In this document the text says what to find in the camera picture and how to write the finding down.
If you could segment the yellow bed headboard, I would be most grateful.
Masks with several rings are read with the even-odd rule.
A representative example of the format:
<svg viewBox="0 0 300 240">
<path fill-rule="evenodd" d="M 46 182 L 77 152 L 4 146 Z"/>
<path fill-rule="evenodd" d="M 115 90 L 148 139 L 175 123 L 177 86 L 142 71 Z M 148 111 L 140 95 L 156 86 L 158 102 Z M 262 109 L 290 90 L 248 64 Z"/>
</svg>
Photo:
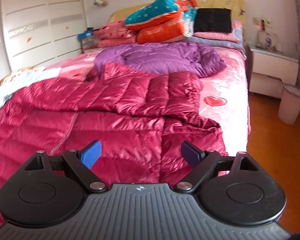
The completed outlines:
<svg viewBox="0 0 300 240">
<path fill-rule="evenodd" d="M 245 1 L 244 0 L 196 0 L 198 8 L 221 8 L 230 9 L 231 18 L 233 20 L 238 20 L 245 27 L 246 25 L 246 15 L 245 15 Z M 136 5 L 133 7 L 128 7 L 115 11 L 109 19 L 110 22 L 122 20 L 132 14 L 133 12 L 149 5 L 149 3 Z"/>
</svg>

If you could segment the white sliding-door wardrobe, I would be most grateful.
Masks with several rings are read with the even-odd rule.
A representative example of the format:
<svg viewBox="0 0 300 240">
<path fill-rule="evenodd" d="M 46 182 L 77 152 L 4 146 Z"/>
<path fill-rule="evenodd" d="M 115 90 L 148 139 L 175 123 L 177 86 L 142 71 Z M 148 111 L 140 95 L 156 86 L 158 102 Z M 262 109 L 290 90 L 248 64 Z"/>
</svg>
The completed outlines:
<svg viewBox="0 0 300 240">
<path fill-rule="evenodd" d="M 49 66 L 81 53 L 82 0 L 1 0 L 6 53 L 12 71 Z"/>
</svg>

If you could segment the orange teal folded quilt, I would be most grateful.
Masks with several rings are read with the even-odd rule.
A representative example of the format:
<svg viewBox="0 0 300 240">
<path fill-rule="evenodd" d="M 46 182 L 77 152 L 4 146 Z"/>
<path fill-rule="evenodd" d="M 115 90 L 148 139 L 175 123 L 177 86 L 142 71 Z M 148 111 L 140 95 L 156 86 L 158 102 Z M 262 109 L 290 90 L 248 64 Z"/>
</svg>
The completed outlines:
<svg viewBox="0 0 300 240">
<path fill-rule="evenodd" d="M 197 11 L 196 0 L 155 0 L 130 14 L 125 26 L 137 32 L 138 44 L 176 42 L 193 35 Z"/>
</svg>

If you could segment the wall hook ornament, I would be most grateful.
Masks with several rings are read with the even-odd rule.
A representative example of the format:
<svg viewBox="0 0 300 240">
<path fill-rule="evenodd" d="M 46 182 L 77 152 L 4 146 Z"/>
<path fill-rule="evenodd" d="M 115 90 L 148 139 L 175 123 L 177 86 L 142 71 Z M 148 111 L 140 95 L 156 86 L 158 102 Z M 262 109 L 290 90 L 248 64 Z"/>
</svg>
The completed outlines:
<svg viewBox="0 0 300 240">
<path fill-rule="evenodd" d="M 106 0 L 94 0 L 94 5 L 97 7 L 105 7 L 108 5 Z"/>
</svg>

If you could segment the pink folded quilt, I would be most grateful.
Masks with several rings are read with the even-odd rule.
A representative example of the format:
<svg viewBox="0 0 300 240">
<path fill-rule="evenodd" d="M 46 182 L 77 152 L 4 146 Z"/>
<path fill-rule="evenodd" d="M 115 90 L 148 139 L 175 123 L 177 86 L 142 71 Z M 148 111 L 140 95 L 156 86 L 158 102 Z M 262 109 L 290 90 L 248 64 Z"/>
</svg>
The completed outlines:
<svg viewBox="0 0 300 240">
<path fill-rule="evenodd" d="M 125 26 L 125 19 L 105 24 L 93 31 L 98 40 L 98 48 L 114 47 L 136 43 L 137 33 Z"/>
</svg>

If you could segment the purple down jacket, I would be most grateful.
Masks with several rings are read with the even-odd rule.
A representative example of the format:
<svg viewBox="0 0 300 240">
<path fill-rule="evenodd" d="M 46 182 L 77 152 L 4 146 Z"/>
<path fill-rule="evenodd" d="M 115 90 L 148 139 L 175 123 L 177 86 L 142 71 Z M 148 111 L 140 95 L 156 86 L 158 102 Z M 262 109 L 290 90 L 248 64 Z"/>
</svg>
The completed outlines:
<svg viewBox="0 0 300 240">
<path fill-rule="evenodd" d="M 100 74 L 108 63 L 120 63 L 152 74 L 192 72 L 200 79 L 226 68 L 225 61 L 215 49 L 191 42 L 131 43 L 109 47 L 95 57 L 94 67 Z"/>
</svg>

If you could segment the crimson red down jacket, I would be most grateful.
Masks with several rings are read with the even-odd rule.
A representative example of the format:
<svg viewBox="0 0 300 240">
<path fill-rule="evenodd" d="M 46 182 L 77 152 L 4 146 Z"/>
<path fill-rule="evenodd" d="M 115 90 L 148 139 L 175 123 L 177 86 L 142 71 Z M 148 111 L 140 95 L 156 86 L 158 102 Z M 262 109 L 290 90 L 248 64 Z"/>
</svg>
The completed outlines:
<svg viewBox="0 0 300 240">
<path fill-rule="evenodd" d="M 60 155 L 93 140 L 102 155 L 92 171 L 107 185 L 174 185 L 190 170 L 183 141 L 226 155 L 220 124 L 199 114 L 202 89 L 191 72 L 149 74 L 119 63 L 84 81 L 20 89 L 0 109 L 0 188 L 36 151 Z"/>
</svg>

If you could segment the pink purple pillow stack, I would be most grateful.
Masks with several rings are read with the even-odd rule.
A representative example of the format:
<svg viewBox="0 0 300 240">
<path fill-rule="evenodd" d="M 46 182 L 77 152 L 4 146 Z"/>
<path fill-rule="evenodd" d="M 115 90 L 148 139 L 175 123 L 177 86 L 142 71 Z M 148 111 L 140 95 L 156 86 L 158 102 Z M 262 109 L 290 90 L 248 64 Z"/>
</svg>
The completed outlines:
<svg viewBox="0 0 300 240">
<path fill-rule="evenodd" d="M 184 42 L 197 42 L 212 47 L 243 50 L 243 25 L 239 20 L 231 20 L 232 31 L 220 32 L 196 32 L 191 37 L 183 39 Z"/>
</svg>

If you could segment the pink heart-print bed sheet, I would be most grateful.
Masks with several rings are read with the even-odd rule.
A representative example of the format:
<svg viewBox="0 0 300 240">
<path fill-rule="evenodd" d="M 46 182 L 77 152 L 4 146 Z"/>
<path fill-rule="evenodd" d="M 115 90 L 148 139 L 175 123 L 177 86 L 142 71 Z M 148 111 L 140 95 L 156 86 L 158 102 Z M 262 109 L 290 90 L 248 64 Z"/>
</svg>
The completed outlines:
<svg viewBox="0 0 300 240">
<path fill-rule="evenodd" d="M 44 71 L 18 77 L 0 87 L 0 109 L 17 90 L 50 77 L 83 80 L 94 66 L 95 57 L 101 52 L 91 52 L 57 62 Z M 248 103 L 245 64 L 240 52 L 233 49 L 216 48 L 226 62 L 222 72 L 201 80 L 204 88 L 200 93 L 199 113 L 221 125 L 225 149 L 230 156 L 246 151 L 250 133 L 250 112 Z"/>
</svg>

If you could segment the black folded garment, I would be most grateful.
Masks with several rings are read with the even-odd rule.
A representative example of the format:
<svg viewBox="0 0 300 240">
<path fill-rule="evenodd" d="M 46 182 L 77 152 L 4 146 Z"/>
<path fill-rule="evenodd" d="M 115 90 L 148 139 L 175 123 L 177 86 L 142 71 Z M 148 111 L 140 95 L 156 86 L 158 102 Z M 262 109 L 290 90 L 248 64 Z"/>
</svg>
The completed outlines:
<svg viewBox="0 0 300 240">
<path fill-rule="evenodd" d="M 194 32 L 231 33 L 231 10 L 225 8 L 200 8 L 194 20 Z"/>
</svg>

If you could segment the blue box by wardrobe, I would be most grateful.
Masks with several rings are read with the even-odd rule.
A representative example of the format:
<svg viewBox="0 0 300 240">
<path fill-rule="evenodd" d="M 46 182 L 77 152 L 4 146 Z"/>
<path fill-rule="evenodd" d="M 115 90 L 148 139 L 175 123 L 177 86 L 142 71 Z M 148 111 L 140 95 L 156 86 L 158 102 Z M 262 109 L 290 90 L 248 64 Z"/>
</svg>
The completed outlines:
<svg viewBox="0 0 300 240">
<path fill-rule="evenodd" d="M 80 43 L 82 54 L 85 53 L 86 50 L 97 48 L 98 39 L 91 28 L 88 28 L 85 32 L 78 34 L 77 39 Z"/>
</svg>

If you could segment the white bedside table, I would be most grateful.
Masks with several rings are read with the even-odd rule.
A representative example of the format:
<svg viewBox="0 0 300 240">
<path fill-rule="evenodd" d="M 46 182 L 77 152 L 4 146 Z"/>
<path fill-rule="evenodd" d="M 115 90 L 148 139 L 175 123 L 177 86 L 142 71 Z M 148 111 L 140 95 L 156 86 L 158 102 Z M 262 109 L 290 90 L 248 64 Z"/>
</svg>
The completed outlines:
<svg viewBox="0 0 300 240">
<path fill-rule="evenodd" d="M 246 48 L 250 64 L 249 92 L 280 99 L 283 85 L 296 85 L 297 59 L 272 53 L 249 45 Z"/>
</svg>

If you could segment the floral yellow pillow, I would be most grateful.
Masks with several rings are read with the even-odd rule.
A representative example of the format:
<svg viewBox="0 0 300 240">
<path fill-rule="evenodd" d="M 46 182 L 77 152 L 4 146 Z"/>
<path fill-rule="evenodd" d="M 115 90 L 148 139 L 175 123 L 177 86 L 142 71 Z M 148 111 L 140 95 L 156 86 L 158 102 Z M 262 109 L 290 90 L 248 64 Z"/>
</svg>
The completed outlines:
<svg viewBox="0 0 300 240">
<path fill-rule="evenodd" d="M 5 84 L 13 81 L 14 79 L 18 77 L 25 77 L 29 74 L 32 74 L 34 72 L 44 71 L 46 67 L 40 67 L 40 66 L 33 66 L 33 67 L 25 67 L 21 68 L 19 70 L 16 70 L 14 72 L 11 72 L 10 74 L 6 75 L 0 80 L 0 87 Z"/>
</svg>

